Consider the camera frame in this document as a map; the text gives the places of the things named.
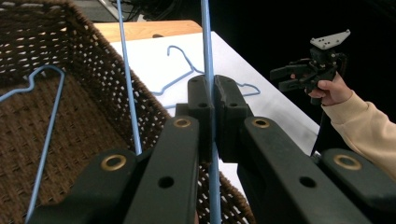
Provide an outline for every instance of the white surface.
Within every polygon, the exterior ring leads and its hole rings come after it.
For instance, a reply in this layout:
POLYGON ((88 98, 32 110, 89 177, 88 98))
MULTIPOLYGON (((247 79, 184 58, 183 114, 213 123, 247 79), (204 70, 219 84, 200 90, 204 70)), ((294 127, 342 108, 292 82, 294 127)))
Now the white surface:
MULTIPOLYGON (((211 40, 214 75, 223 75, 232 78, 237 83, 247 83, 258 87, 261 94, 245 97, 253 114, 274 120, 305 154, 310 154, 318 135, 319 126, 250 66, 216 33, 212 32, 211 40)), ((121 42, 111 45, 122 55, 121 42)), ((178 49, 170 49, 170 54, 167 55, 169 46, 177 46, 183 49, 198 71, 205 70, 202 34, 128 41, 126 46, 130 67, 150 91, 161 91, 166 84, 191 70, 178 49)), ((167 89, 163 95, 157 96, 157 99, 163 106, 187 103, 187 81, 197 75, 201 74, 194 72, 184 77, 177 84, 167 89)), ((255 92, 255 90, 244 87, 241 92, 244 94, 255 92)), ((171 116, 175 115, 174 108, 170 108, 168 111, 171 116)), ((236 188, 244 193, 236 175, 236 164, 220 161, 219 169, 236 188)))

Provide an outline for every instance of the human hand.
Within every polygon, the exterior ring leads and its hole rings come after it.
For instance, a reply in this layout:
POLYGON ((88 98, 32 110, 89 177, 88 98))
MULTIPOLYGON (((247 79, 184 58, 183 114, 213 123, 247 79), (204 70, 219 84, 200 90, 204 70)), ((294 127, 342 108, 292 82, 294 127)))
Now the human hand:
POLYGON ((318 87, 313 89, 308 95, 312 98, 321 98, 323 105, 338 105, 352 96, 352 90, 337 73, 332 81, 319 81, 318 87))

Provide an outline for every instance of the wicker basket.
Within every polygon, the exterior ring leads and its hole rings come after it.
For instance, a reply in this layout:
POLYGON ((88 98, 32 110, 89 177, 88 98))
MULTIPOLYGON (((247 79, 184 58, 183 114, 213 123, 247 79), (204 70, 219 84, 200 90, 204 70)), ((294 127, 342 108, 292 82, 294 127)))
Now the wicker basket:
MULTIPOLYGON (((37 206, 60 202, 98 152, 134 148, 124 64, 92 22, 66 0, 0 1, 0 95, 27 87, 44 64, 62 68, 64 90, 37 206)), ((142 148, 154 147, 170 118, 131 71, 142 148)), ((0 223, 23 223, 59 86, 59 75, 38 75, 35 88, 0 103, 0 223)), ((197 211, 209 223, 207 167, 201 166, 197 211)), ((223 223, 254 223, 242 196, 220 173, 223 223)))

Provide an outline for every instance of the beige sleeve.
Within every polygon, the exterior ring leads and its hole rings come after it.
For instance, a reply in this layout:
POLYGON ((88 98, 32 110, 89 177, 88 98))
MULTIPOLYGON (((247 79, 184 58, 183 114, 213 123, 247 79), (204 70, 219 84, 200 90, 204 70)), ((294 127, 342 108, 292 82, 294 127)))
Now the beige sleeve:
POLYGON ((322 106, 346 144, 396 180, 396 124, 355 92, 339 105, 322 106))

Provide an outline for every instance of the metal grommet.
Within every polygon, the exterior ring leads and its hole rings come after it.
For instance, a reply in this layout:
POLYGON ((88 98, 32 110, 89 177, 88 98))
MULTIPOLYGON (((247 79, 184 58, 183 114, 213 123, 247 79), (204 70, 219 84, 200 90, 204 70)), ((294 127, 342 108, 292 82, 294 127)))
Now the metal grommet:
POLYGON ((174 125, 178 128, 185 128, 191 125, 191 121, 189 119, 177 119, 175 120, 174 125))
POLYGON ((125 156, 122 155, 110 155, 107 156, 102 160, 101 167, 102 169, 106 171, 116 171, 120 169, 122 166, 124 166, 126 163, 126 158, 125 156), (109 164, 109 161, 111 160, 118 160, 114 164, 109 164))
POLYGON ((266 119, 254 119, 251 123, 258 128, 268 128, 270 126, 270 123, 266 119))
POLYGON ((361 163, 358 160, 356 160, 355 158, 350 157, 348 155, 342 155, 342 154, 335 155, 333 159, 337 165, 339 165, 345 169, 348 169, 348 170, 360 170, 361 169, 361 163))

